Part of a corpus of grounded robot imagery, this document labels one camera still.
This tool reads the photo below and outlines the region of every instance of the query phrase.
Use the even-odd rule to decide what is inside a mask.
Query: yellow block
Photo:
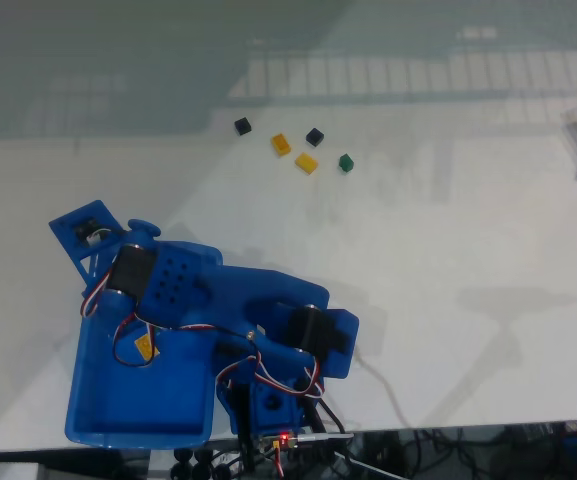
[[[295,160],[295,163],[297,164],[297,166],[299,168],[301,168],[308,175],[310,175],[312,172],[314,172],[315,169],[317,168],[317,166],[319,165],[317,163],[317,160],[312,158],[310,155],[306,155],[305,153],[302,153],[301,155],[299,155],[297,157],[297,160]]]
[[[286,137],[284,137],[282,133],[272,137],[271,142],[272,146],[275,147],[275,150],[277,150],[277,153],[279,154],[280,157],[287,153],[290,153],[290,145],[288,145]]]
[[[150,336],[146,333],[142,335],[137,340],[135,340],[135,345],[137,346],[137,350],[141,353],[141,356],[144,357],[145,361],[150,360],[150,352],[152,352],[152,345],[150,345]],[[159,349],[155,347],[155,357],[159,355]]]

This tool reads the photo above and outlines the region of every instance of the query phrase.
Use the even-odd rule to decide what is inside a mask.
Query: green block
[[[339,159],[339,166],[344,172],[348,173],[355,166],[355,162],[353,162],[352,158],[350,158],[348,154],[345,153]]]

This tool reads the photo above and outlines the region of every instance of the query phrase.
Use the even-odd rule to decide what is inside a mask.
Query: white surface
[[[37,463],[0,463],[0,480],[43,480],[44,472]]]
[[[97,198],[357,314],[349,429],[577,418],[577,0],[2,3],[0,450],[72,445]]]

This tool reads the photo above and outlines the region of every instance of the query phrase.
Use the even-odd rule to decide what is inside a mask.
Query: blue base
[[[73,234],[73,226],[94,218],[113,232],[92,248]],[[296,307],[312,304],[325,310],[328,292],[317,285],[267,270],[226,267],[221,253],[212,247],[187,242],[157,242],[158,229],[131,220],[132,230],[121,231],[101,201],[58,218],[50,226],[86,281],[84,295],[110,268],[124,244],[138,244],[156,252],[148,287],[138,307],[125,295],[105,290],[97,313],[84,318],[79,336],[66,436],[78,443],[99,447],[174,449],[196,447],[210,437],[215,376],[226,365],[252,353],[245,340],[215,331],[171,332],[158,330],[159,351],[146,368],[131,368],[112,355],[112,339],[118,324],[134,308],[151,321],[167,326],[208,323],[241,335],[263,327],[255,344],[270,373],[294,385],[312,367],[312,356],[281,344],[288,319]],[[81,260],[90,257],[90,270]],[[346,333],[344,352],[331,351],[322,364],[322,377],[345,378],[348,374],[359,321],[345,310],[327,310],[335,328]],[[143,359],[135,340],[146,333],[135,323],[119,339],[118,355],[130,362]],[[234,348],[230,353],[215,348]],[[251,367],[243,366],[231,377],[250,389],[250,429],[253,435],[299,430],[303,412],[295,397],[282,394],[253,380]],[[223,386],[219,400],[234,413]]]

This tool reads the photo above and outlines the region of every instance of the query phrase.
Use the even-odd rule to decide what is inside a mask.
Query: dark blue cube
[[[250,131],[252,131],[252,127],[250,126],[250,122],[246,117],[240,118],[235,122],[235,128],[237,129],[237,133],[239,135],[244,135]]]
[[[306,141],[313,147],[316,147],[324,139],[324,134],[321,133],[316,128],[313,128],[308,135],[306,135]]]

